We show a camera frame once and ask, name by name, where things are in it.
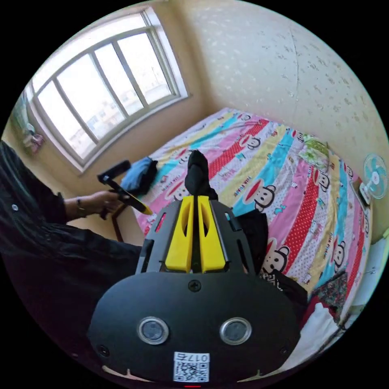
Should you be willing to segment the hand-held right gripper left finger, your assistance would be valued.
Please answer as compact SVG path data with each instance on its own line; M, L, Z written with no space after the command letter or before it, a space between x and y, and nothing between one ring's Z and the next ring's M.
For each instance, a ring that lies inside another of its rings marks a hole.
M168 271L191 270L193 222L194 197L184 197L181 201L165 259L165 267Z

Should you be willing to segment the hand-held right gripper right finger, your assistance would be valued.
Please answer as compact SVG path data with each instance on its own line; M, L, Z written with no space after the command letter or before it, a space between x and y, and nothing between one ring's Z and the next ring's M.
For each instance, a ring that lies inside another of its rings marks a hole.
M211 204L206 196L198 197L198 226L202 272L223 271L226 261Z

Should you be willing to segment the person's left hand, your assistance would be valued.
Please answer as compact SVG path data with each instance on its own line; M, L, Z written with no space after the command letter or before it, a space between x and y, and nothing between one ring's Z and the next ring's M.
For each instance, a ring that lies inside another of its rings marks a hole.
M121 205L121 201L117 193L100 191L86 196L84 205L88 214L100 214L103 210L112 213Z

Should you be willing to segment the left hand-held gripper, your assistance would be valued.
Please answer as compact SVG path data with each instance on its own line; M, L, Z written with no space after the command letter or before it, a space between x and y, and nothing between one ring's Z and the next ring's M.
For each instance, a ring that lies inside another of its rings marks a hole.
M124 205L132 207L145 215L153 214L153 211L146 204L142 203L139 199L124 190L119 184L113 181L113 179L103 179L103 184L109 186L110 189L108 191L110 193L117 194L118 200Z

